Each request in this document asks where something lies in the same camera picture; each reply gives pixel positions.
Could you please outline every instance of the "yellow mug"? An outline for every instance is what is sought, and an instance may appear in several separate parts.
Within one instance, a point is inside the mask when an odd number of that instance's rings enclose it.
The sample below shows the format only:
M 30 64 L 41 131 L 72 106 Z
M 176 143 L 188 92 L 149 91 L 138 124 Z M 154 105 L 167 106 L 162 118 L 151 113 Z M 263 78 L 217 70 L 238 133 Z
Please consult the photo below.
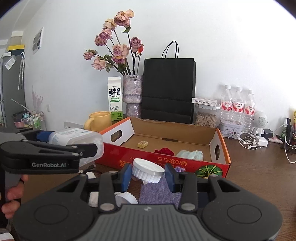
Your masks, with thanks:
M 89 115 L 89 119 L 84 124 L 84 129 L 88 131 L 100 132 L 111 125 L 111 112 L 99 111 Z

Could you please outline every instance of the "human hand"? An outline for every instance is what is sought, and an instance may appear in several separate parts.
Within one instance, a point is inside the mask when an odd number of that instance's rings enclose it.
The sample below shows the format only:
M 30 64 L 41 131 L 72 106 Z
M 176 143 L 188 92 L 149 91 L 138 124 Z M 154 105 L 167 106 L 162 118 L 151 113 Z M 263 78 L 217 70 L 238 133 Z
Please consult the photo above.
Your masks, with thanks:
M 21 179 L 26 182 L 28 181 L 28 175 L 22 175 Z M 7 192 L 7 199 L 10 201 L 4 204 L 1 208 L 2 212 L 5 214 L 7 219 L 11 219 L 15 214 L 16 210 L 20 207 L 20 203 L 15 199 L 22 198 L 24 195 L 25 186 L 22 182 L 16 187 L 10 188 Z

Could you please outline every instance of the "vase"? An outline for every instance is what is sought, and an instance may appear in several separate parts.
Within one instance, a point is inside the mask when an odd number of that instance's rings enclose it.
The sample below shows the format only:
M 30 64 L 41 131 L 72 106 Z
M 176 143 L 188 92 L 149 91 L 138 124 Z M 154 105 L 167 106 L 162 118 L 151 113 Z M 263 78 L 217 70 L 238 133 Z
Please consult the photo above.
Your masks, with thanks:
M 128 117 L 141 117 L 141 103 L 127 103 L 126 116 Z
M 122 101 L 125 103 L 142 102 L 143 75 L 124 75 Z

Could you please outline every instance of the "white robot figurine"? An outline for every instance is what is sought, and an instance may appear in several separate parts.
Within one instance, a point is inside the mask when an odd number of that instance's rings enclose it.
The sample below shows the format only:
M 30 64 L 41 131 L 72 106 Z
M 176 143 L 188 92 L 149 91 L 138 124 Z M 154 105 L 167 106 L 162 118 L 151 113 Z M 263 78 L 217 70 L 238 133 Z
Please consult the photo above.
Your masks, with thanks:
M 264 134 L 263 128 L 266 127 L 268 120 L 265 113 L 258 111 L 254 114 L 253 119 L 254 127 L 251 128 L 252 133 L 255 136 L 261 136 Z

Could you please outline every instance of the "green label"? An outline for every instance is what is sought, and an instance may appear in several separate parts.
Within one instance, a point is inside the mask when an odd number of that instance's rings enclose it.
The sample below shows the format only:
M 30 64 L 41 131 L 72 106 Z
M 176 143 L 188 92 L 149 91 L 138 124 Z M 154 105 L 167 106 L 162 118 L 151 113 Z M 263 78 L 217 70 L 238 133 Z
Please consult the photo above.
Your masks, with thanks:
M 123 120 L 123 112 L 122 111 L 111 112 L 111 120 L 113 121 Z

